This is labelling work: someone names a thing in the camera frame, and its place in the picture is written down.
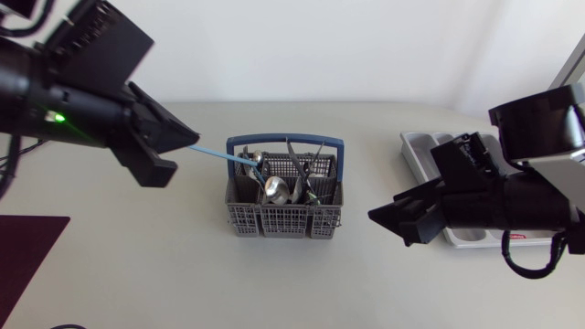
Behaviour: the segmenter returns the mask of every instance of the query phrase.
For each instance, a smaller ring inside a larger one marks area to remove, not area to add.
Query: white wall
[[[486,118],[545,90],[585,32],[582,0],[112,3],[156,41],[133,80],[159,101],[415,101]]]

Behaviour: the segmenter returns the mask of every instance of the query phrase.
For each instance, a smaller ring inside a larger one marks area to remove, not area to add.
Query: blue basket handle
[[[286,143],[286,139],[292,143],[309,143],[321,145],[325,141],[325,146],[335,147],[337,149],[337,182],[344,178],[344,141],[339,138],[305,134],[305,133],[256,133],[250,135],[241,135],[229,137],[226,142],[227,152],[234,155],[234,146],[253,144],[253,143]],[[234,176],[234,163],[228,161],[228,176]]]

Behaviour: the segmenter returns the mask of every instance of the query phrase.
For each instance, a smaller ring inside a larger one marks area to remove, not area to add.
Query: robotic arm
[[[0,132],[13,135],[11,150],[21,135],[108,147],[141,186],[165,187],[177,165],[158,154],[199,135],[126,83],[153,40],[102,0],[81,0],[45,44],[27,48],[6,38],[38,30],[54,0],[46,1],[31,28],[0,28]],[[35,2],[0,0],[0,10],[30,16]],[[16,167],[11,155],[5,177]]]
[[[512,101],[489,111],[504,158],[518,170],[497,167],[478,133],[431,150],[441,173],[394,196],[369,217],[409,246],[429,243],[444,228],[499,228],[502,252],[513,271],[529,279],[550,274],[565,246],[585,254],[585,92],[577,84]],[[512,262],[512,229],[554,230],[550,263],[527,270]]]

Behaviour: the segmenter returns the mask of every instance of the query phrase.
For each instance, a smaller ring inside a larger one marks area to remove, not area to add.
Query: green led light
[[[59,113],[55,114],[55,122],[62,123],[65,121],[65,117]]]

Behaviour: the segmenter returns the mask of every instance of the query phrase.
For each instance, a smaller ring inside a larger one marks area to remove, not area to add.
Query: blue plastic stick
[[[213,151],[213,150],[209,150],[205,147],[201,147],[201,146],[196,146],[196,145],[191,145],[189,146],[189,148],[191,150],[195,150],[195,151],[199,151],[199,152],[203,152],[205,154],[211,154],[211,155],[215,155],[224,159],[228,159],[230,161],[235,161],[235,162],[239,162],[241,164],[245,164],[245,165],[251,165],[253,168],[256,168],[258,166],[258,163],[255,161],[251,161],[251,160],[246,160],[246,159],[242,159],[240,157],[234,156],[234,155],[229,155],[229,154],[223,154],[221,152],[217,152],[217,151]]]

